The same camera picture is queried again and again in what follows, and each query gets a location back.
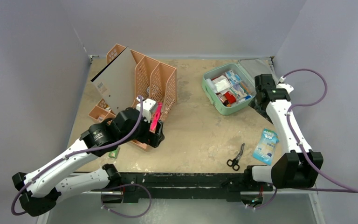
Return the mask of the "white gauze pad packet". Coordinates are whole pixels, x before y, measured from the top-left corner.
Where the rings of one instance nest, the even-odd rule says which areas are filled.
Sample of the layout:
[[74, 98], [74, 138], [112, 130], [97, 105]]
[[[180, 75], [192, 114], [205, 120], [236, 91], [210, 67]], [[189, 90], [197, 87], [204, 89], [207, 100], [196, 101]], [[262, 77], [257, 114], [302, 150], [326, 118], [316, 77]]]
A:
[[216, 77], [215, 79], [212, 80], [212, 83], [214, 84], [217, 92], [221, 92], [231, 87], [229, 80], [224, 75], [220, 75], [219, 77]]

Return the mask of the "black handled scissors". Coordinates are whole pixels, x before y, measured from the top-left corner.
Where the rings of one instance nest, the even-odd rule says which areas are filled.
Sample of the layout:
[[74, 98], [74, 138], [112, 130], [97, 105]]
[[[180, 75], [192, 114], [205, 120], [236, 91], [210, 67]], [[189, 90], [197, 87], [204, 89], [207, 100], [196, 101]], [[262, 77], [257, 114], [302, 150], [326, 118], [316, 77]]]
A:
[[227, 166], [231, 167], [234, 171], [238, 171], [240, 169], [239, 160], [243, 156], [245, 146], [246, 143], [242, 143], [239, 153], [233, 159], [228, 159], [226, 162]]

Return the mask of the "small white plastic bottle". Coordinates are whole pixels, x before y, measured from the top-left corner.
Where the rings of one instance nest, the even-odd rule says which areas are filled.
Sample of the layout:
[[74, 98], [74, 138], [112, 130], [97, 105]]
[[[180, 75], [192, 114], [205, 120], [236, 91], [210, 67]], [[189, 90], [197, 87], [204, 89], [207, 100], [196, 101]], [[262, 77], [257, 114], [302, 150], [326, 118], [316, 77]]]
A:
[[206, 79], [206, 83], [209, 86], [209, 88], [216, 93], [216, 86], [214, 85], [214, 83], [212, 82], [211, 79]]

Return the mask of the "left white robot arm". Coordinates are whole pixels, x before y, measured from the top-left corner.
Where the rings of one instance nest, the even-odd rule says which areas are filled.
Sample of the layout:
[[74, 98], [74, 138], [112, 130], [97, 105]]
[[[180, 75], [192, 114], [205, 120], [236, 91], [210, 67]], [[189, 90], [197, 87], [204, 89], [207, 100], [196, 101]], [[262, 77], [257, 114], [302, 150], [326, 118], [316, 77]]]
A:
[[109, 164], [85, 175], [70, 177], [70, 174], [132, 140], [158, 147], [165, 138], [164, 123], [158, 120], [155, 128], [151, 125], [141, 110], [131, 107], [114, 118], [91, 125], [72, 146], [43, 167], [31, 173], [13, 175], [18, 193], [11, 204], [11, 213], [36, 217], [50, 211], [59, 202], [86, 191], [139, 187], [136, 183], [124, 184], [115, 166]]

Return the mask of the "alcohol wipes bag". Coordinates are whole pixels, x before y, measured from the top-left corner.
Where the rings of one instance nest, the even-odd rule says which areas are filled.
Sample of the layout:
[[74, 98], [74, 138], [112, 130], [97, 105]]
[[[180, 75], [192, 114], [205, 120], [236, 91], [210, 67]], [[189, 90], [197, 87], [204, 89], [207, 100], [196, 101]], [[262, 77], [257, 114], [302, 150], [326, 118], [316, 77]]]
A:
[[232, 86], [242, 81], [242, 79], [232, 70], [226, 71], [224, 75], [226, 76], [226, 78], [228, 79], [228, 81]]

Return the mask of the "green orange dressing packet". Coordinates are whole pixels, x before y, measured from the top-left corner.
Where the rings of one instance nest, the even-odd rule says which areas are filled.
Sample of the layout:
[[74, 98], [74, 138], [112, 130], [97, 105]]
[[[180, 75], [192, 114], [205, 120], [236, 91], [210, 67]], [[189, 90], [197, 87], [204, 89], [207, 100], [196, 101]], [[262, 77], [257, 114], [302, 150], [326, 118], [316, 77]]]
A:
[[243, 81], [231, 84], [230, 91], [237, 100], [252, 97], [251, 89]]

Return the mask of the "red first aid pouch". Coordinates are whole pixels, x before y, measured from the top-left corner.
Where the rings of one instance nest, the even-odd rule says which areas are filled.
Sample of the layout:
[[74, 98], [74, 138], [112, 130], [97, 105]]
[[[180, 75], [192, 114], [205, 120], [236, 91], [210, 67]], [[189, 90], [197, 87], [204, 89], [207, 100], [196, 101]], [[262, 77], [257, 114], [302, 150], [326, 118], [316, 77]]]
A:
[[229, 104], [233, 104], [236, 102], [235, 96], [230, 91], [227, 91], [223, 95], [225, 96]]

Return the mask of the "mint green storage case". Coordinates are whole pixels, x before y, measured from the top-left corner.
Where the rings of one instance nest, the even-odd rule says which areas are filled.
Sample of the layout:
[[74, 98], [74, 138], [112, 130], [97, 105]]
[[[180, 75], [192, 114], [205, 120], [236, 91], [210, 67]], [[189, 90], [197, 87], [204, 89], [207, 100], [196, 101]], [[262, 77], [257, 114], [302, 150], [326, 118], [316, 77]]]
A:
[[[242, 79], [242, 81], [245, 82], [247, 86], [251, 89], [251, 99], [242, 103], [238, 103], [238, 100], [236, 100], [235, 103], [229, 104], [228, 106], [224, 106], [217, 97], [217, 94], [220, 93], [223, 95], [227, 91], [230, 91], [230, 88], [227, 88], [226, 90], [223, 90], [221, 92], [216, 91], [216, 93], [209, 88], [206, 83], [206, 79], [209, 78], [213, 80], [220, 75], [224, 75], [224, 73], [229, 70], [232, 70], [234, 73], [236, 73]], [[251, 100], [255, 97], [255, 76], [260, 74], [272, 74], [273, 79], [275, 81], [277, 80], [272, 57], [242, 59], [237, 63], [227, 63], [220, 67], [214, 68], [203, 75], [201, 86], [210, 103], [216, 108], [216, 110], [221, 115], [230, 115], [247, 107]]]

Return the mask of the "blue wipes packet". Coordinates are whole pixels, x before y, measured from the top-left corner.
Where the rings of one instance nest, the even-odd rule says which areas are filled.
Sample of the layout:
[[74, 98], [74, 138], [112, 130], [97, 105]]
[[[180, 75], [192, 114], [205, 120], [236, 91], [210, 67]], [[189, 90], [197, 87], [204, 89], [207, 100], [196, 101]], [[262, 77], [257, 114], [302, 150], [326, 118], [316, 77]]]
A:
[[258, 161], [270, 166], [274, 158], [277, 143], [279, 143], [277, 133], [264, 128], [252, 156]]

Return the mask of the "brown bottle orange cap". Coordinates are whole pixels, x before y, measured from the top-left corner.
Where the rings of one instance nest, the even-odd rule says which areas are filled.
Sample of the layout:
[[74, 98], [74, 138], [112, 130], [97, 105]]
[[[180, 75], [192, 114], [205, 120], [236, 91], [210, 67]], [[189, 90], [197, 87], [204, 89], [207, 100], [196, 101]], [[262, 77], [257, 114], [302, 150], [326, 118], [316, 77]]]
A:
[[227, 98], [222, 95], [222, 94], [217, 94], [217, 97], [219, 98], [219, 100], [221, 101], [221, 103], [224, 105], [224, 106], [228, 106], [229, 105], [229, 101], [227, 100]]

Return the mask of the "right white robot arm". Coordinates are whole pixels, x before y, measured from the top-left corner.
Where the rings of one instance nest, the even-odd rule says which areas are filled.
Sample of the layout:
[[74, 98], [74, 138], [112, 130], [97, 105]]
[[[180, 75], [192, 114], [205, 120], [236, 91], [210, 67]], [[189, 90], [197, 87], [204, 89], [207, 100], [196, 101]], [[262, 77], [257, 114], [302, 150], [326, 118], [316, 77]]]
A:
[[282, 155], [272, 166], [247, 167], [243, 184], [249, 190], [256, 189], [261, 182], [278, 189], [306, 189], [315, 185], [317, 169], [324, 159], [320, 152], [312, 150], [290, 112], [292, 90], [288, 84], [276, 84], [271, 74], [255, 77], [256, 96], [249, 105], [274, 125]]

